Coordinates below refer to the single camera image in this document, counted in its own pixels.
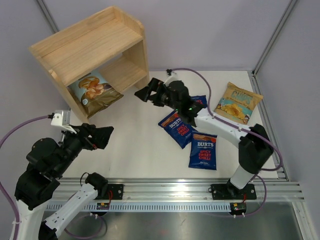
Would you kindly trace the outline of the blue Burts bag upside-down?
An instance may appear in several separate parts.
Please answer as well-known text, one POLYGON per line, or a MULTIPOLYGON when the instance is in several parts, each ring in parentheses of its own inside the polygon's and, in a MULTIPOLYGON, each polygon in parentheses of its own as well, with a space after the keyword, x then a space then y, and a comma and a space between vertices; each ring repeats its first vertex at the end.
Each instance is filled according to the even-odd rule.
POLYGON ((196 101, 206 108, 208 106, 206 95, 195 95, 190 97, 193 101, 196 101))

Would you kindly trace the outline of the light blue cassava chips bag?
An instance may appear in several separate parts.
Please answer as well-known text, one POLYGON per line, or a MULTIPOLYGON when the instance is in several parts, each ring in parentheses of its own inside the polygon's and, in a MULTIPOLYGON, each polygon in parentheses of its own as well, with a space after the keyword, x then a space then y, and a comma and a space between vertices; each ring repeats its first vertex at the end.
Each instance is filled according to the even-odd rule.
POLYGON ((108 108, 120 100, 123 95, 116 91, 110 83, 93 70, 68 86, 88 118, 108 108))

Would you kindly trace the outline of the tan kettle chips bag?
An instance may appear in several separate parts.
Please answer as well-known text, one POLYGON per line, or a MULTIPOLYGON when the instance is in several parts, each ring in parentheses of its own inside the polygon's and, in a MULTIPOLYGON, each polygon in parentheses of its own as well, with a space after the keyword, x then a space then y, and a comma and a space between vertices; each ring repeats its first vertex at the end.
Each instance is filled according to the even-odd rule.
POLYGON ((228 82, 214 112, 236 123, 247 125, 263 95, 245 90, 228 82))

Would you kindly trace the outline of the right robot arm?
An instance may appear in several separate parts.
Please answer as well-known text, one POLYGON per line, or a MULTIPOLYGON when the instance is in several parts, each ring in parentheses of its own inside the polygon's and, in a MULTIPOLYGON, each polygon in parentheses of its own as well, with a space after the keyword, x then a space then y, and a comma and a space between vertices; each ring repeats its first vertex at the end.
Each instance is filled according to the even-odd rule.
POLYGON ((201 133, 216 135, 232 143, 238 149, 239 166, 225 184, 211 185, 215 200, 255 200, 256 192, 251 180, 259 174, 274 153, 265 128, 232 123, 219 117, 209 107, 193 100, 181 80, 169 77, 166 81, 152 78, 149 84, 135 92, 143 102, 150 101, 158 107, 168 106, 179 117, 201 133))

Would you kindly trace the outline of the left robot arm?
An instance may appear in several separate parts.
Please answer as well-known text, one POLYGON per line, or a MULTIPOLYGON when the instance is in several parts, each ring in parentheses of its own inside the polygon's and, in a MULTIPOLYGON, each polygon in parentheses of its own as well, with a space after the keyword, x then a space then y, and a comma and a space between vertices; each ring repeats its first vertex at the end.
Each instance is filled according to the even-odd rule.
POLYGON ((14 196, 17 218, 12 240, 56 240, 74 217, 94 199, 108 194, 108 180, 94 172, 58 211, 43 219, 44 212, 60 178, 82 150, 105 149, 114 128, 97 128, 83 123, 66 132, 63 142, 42 138, 35 142, 26 156, 29 164, 19 177, 14 196))

